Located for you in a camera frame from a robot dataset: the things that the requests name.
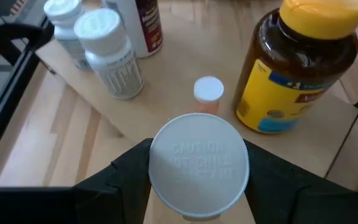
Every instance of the brown plastic bottle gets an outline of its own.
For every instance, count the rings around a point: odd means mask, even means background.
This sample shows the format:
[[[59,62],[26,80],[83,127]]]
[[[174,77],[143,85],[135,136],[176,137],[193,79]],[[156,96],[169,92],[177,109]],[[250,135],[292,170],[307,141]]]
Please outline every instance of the brown plastic bottle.
[[[236,115],[261,133],[292,128],[357,56],[358,17],[346,14],[340,21],[345,26],[331,30],[340,22],[324,21],[321,15],[311,20],[313,11],[294,10],[298,8],[293,0],[284,0],[280,9],[257,23],[242,68],[234,98]]]

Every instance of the pill bottle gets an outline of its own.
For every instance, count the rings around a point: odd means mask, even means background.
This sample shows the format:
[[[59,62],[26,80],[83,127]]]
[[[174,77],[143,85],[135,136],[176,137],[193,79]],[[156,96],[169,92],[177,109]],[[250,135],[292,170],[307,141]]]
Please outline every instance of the pill bottle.
[[[294,125],[352,65],[358,0],[284,0],[257,23],[238,81],[237,117],[261,133]]]
[[[44,11],[55,26],[56,40],[70,54],[74,64],[80,70],[91,70],[85,59],[84,48],[74,33],[74,24],[85,10],[80,0],[48,0]]]
[[[161,48],[162,31],[157,0],[102,0],[101,5],[120,15],[137,58],[148,57]]]
[[[91,68],[113,97],[129,99],[141,91],[144,82],[135,52],[115,11],[86,12],[78,18],[74,31]]]
[[[197,100],[196,112],[216,115],[223,92],[223,84],[216,77],[199,78],[194,84],[194,97]]]

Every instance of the white plastic cap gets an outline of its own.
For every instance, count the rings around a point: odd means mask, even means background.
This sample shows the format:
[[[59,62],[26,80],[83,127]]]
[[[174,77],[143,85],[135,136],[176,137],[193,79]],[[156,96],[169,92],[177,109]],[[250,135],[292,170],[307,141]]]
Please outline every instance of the white plastic cap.
[[[218,101],[224,92],[222,82],[216,77],[199,78],[194,84],[194,97],[202,103]]]
[[[234,205],[249,178],[247,147],[225,120],[192,113],[167,123],[150,147],[149,177],[170,208],[211,218]]]
[[[86,12],[75,22],[74,32],[85,50],[98,55],[113,53],[127,40],[119,14],[111,9]]]
[[[48,0],[44,12],[51,21],[79,16],[83,13],[80,0]]]

